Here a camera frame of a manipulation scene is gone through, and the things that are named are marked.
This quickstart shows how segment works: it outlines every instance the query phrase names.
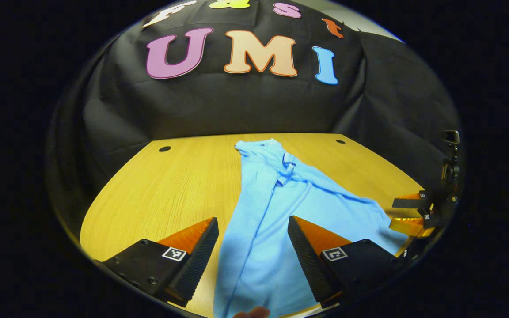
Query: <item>orange letter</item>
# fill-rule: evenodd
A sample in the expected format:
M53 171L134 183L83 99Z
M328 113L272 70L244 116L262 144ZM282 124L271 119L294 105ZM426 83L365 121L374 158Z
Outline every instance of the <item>orange letter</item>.
M335 24L335 22L329 20L329 19L321 19L322 21L325 21L325 23L327 23L327 29L329 30L329 32L331 32L334 36L338 37L338 38L343 38L343 35L339 33L339 31L337 30L341 30L341 27L340 26L337 26L337 24Z
M231 62L224 67L228 73L247 73L251 66L247 64L247 54L259 72L266 69L274 57L270 72L281 76L296 76L293 68L292 47L296 43L285 36L274 36L266 46L250 31L233 30L225 33L232 39Z

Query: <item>wooden table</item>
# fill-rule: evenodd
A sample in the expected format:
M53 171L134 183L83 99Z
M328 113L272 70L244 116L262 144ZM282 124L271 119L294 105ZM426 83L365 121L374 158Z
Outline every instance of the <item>wooden table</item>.
M241 192L241 155L234 145L240 140L271 138L349 192L374 199L391 218L420 216L414 209L391 206L394 197L417 193L422 187L344 135L257 133L155 140L128 161L95 198L81 228L81 247L91 258L105 261L139 239L156 242L217 217L220 238L194 298L184 308L212 317L221 242ZM159 151L167 146L171 149ZM318 307L316 303L304 312Z

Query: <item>light blue polo shirt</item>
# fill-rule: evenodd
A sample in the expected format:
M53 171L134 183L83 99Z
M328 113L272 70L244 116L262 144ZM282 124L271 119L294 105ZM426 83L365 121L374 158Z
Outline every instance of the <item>light blue polo shirt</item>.
M221 245L216 318L256 306L275 318L317 303L288 236L289 216L352 242L370 239L392 254L407 240L388 228L378 203L349 193L275 139L239 141L235 148L242 157L242 191Z

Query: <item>fingertip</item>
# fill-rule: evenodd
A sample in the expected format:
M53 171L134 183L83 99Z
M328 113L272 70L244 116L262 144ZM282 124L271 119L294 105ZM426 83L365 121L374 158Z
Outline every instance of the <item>fingertip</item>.
M268 316L270 316L270 310L263 306L256 306L249 314L251 314L252 318L268 318Z
M233 316L233 318L251 318L251 316L244 311L240 311L240 312L236 313Z

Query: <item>blue letter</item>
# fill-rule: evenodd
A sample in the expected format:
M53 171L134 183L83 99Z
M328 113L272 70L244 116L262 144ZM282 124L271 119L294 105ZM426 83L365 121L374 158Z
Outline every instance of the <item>blue letter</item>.
M333 57L335 54L319 46L314 46L313 51L317 53L317 61L319 61L319 73L315 78L325 84L337 85L339 81L335 78L333 72Z

